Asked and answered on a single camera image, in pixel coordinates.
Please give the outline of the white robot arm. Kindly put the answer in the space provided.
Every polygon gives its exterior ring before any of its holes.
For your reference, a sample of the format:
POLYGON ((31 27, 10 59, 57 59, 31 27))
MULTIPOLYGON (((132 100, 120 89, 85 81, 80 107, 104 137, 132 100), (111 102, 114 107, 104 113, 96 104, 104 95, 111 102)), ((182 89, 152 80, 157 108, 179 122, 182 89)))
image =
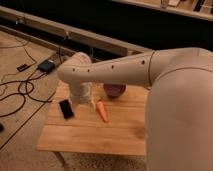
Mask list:
POLYGON ((79 52, 58 75, 76 102, 90 99, 92 82, 148 87, 148 171, 213 171, 213 52, 178 48, 97 63, 79 52))

